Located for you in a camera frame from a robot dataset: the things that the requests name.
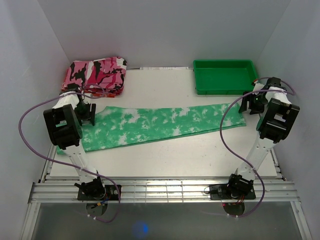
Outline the green tie-dye trousers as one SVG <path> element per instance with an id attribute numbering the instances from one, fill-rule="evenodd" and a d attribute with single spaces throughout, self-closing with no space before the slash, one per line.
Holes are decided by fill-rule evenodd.
<path id="1" fill-rule="evenodd" d="M 107 106 L 95 125 L 82 126 L 85 152 L 189 137 L 246 126 L 239 105 L 228 103 L 174 108 Z"/>

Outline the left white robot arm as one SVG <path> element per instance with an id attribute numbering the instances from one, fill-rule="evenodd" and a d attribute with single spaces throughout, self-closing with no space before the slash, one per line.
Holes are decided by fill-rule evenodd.
<path id="1" fill-rule="evenodd" d="M 49 138 L 76 166 L 80 184 L 75 186 L 100 200 L 106 195 L 106 187 L 98 172 L 90 163 L 82 145 L 82 124 L 95 125 L 96 104 L 81 96 L 81 87 L 75 83 L 60 93 L 60 99 L 52 108 L 43 112 Z"/>

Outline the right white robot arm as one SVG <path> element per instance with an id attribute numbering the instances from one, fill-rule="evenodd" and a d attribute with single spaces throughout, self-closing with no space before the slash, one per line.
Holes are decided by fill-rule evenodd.
<path id="1" fill-rule="evenodd" d="M 226 194 L 232 198 L 244 198 L 254 192 L 253 184 L 256 172 L 268 152 L 289 135 L 298 116 L 300 107 L 292 104 L 287 98 L 287 89 L 282 80 L 270 77 L 265 84 L 255 80 L 253 92 L 243 93 L 239 113 L 250 110 L 251 115 L 260 114 L 256 126 L 257 136 L 249 151 L 246 162 L 242 163 L 229 177 Z"/>

